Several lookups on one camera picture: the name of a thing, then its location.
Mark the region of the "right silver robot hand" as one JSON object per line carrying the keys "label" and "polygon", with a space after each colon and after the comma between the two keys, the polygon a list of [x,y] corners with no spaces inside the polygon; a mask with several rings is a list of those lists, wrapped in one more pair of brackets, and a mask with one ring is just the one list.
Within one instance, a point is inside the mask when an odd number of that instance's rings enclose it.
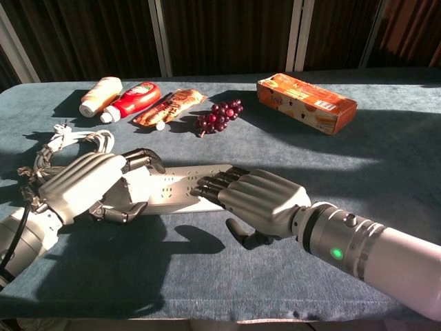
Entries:
{"label": "right silver robot hand", "polygon": [[311,205],[301,185],[265,170],[238,167],[200,178],[190,194],[219,205],[251,226],[254,233],[249,234],[235,219],[225,222],[235,240],[247,250],[296,237],[294,216]]}

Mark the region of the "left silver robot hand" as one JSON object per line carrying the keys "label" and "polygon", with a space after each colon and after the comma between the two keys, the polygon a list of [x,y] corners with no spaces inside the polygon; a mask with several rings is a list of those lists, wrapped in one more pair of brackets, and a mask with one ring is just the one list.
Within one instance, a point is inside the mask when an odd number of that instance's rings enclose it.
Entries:
{"label": "left silver robot hand", "polygon": [[137,148],[124,154],[89,152],[39,188],[39,198],[64,225],[88,210],[124,174],[139,168],[164,174],[161,158],[153,150]]}

